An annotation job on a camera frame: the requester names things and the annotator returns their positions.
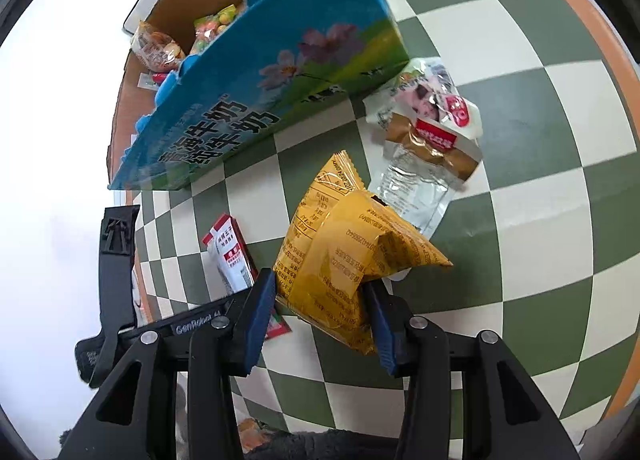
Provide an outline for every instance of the orange floor border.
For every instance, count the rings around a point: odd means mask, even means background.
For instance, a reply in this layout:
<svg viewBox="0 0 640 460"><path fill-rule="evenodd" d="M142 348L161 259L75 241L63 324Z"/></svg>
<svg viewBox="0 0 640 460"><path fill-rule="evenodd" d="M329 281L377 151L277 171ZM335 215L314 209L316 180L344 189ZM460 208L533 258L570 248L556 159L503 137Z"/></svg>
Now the orange floor border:
<svg viewBox="0 0 640 460"><path fill-rule="evenodd" d="M566 2L575 11L600 47L626 100L633 124L636 127L636 133L640 133L640 81L638 81L638 75L629 61L625 49L620 46L618 38L607 21L589 0L566 0ZM610 400L605 416L616 413L625 406L638 384L638 380L640 380L640 337L636 342L625 376Z"/></svg>

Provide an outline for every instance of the white wall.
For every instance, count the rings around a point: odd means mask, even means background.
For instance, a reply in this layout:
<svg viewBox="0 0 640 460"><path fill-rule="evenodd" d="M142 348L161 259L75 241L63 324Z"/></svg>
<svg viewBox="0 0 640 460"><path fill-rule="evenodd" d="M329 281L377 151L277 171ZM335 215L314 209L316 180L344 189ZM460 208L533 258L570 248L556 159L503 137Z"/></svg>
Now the white wall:
<svg viewBox="0 0 640 460"><path fill-rule="evenodd" d="M0 47L0 404L41 459L92 391L105 155L135 0L34 0Z"/></svg>

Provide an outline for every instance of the dark fabric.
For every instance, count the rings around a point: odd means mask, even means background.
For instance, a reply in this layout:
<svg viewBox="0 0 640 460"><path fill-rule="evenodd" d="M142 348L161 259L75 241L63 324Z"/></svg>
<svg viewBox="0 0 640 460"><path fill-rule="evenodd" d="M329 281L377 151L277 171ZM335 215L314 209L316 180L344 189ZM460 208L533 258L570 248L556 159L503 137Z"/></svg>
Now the dark fabric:
<svg viewBox="0 0 640 460"><path fill-rule="evenodd" d="M275 438L245 460L393 460L398 439L331 429Z"/></svg>

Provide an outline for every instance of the blue gripper pad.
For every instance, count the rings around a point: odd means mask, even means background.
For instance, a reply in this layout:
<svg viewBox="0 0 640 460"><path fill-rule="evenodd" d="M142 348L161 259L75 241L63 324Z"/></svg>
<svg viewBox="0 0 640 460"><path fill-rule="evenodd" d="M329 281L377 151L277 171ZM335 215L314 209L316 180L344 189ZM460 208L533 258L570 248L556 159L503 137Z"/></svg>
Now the blue gripper pad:
<svg viewBox="0 0 640 460"><path fill-rule="evenodd" d="M234 375L247 376L257 364L275 299L276 275L271 269L264 268L258 274L234 326L234 351L239 352L239 356L234 354L233 362L239 368Z"/></svg>
<svg viewBox="0 0 640 460"><path fill-rule="evenodd" d="M382 280L362 285L373 341L381 366L394 377L415 369L415 347L407 339L406 324L413 315L406 301L386 291Z"/></svg>

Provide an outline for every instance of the cardboard box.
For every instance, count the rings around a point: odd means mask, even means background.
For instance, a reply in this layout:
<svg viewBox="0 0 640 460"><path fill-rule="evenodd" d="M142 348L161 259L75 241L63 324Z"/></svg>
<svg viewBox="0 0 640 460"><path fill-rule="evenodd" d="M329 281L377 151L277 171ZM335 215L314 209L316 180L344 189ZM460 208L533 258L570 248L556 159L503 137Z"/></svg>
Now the cardboard box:
<svg viewBox="0 0 640 460"><path fill-rule="evenodd" d="M188 52L193 21L242 0L159 0L148 21ZM245 0L247 9L154 92L129 54L108 155L110 189L180 189L268 133L370 90L407 62L385 0Z"/></svg>

